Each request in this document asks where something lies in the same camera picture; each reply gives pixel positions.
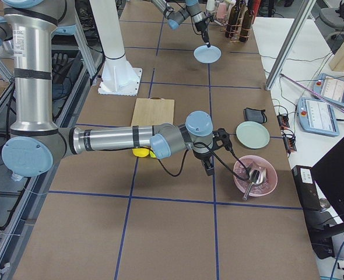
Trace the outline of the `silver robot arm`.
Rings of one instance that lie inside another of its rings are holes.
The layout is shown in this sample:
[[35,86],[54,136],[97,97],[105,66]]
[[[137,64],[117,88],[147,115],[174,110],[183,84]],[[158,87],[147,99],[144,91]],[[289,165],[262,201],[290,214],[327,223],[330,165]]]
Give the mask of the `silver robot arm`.
[[191,18],[207,48],[211,47],[208,33],[209,16],[202,12],[198,1],[186,1],[185,5],[178,11],[175,11],[167,1],[155,0],[151,1],[151,3],[163,14],[173,30],[177,29],[186,19]]
[[[63,158],[91,151],[150,149],[160,160],[193,150],[206,170],[213,172],[215,136],[211,117],[194,111],[182,125],[160,124],[80,129],[74,124],[78,114],[70,112],[70,127],[53,121],[52,49],[53,32],[63,22],[74,19],[75,1],[2,1],[6,21],[13,33],[13,75],[16,90],[16,120],[10,126],[10,139],[2,148],[5,166],[23,177],[39,176]],[[167,1],[152,1],[175,28],[186,18],[200,32],[205,45],[209,42],[208,23],[199,1],[185,1],[178,12]],[[134,96],[138,93],[142,69],[133,68],[124,50],[115,1],[90,1],[96,29],[103,50],[104,68],[99,92]]]

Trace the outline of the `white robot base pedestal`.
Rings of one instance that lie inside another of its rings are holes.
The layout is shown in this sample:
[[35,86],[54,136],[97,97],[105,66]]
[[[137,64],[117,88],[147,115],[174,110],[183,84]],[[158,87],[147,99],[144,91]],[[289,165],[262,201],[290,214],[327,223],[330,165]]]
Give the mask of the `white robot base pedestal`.
[[134,68],[125,55],[115,1],[90,1],[105,63],[101,74],[101,95],[136,96],[142,69]]

